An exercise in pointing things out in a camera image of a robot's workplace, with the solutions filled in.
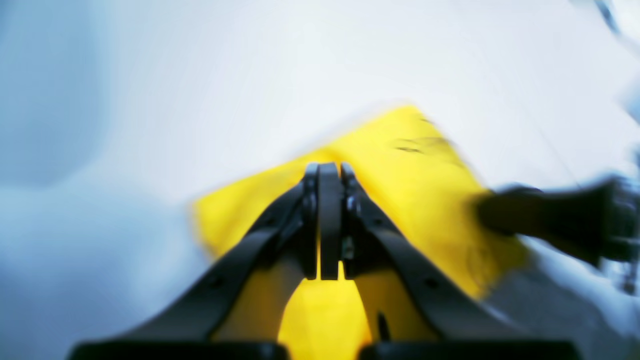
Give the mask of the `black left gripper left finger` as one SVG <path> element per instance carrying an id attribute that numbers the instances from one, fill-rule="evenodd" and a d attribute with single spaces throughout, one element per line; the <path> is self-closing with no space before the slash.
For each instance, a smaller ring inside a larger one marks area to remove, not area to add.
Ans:
<path id="1" fill-rule="evenodd" d="M 317 275 L 319 173 L 309 164 L 300 182 L 165 310 L 121 335 L 78 344 L 70 359 L 290 359 L 278 333 L 298 285 Z"/>

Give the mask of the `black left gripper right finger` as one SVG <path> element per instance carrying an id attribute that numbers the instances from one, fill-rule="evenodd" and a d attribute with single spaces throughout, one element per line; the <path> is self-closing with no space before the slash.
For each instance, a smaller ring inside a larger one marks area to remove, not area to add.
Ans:
<path id="1" fill-rule="evenodd" d="M 360 360 L 578 360 L 466 295 L 366 194 L 347 163 L 320 165 L 322 280 L 354 281 L 372 343 Z"/>

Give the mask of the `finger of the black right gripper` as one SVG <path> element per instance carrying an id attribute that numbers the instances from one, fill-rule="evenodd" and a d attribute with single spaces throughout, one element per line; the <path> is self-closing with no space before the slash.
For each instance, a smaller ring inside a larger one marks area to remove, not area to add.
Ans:
<path id="1" fill-rule="evenodd" d="M 628 178 L 602 178 L 583 189 L 508 187 L 483 196 L 475 211 L 485 228 L 544 240 L 594 267 L 602 259 L 639 261 L 639 187 Z"/>

